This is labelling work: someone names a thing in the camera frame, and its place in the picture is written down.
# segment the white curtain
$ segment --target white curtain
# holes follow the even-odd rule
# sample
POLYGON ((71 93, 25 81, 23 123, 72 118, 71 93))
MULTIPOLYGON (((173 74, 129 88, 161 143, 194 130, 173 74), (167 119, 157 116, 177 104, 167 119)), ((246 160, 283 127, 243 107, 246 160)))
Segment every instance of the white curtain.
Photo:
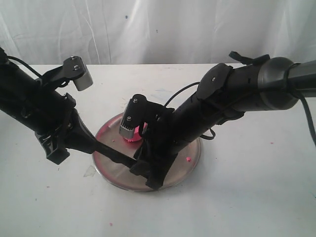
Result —
POLYGON ((0 46, 29 64, 316 59, 316 0, 0 0, 0 46))

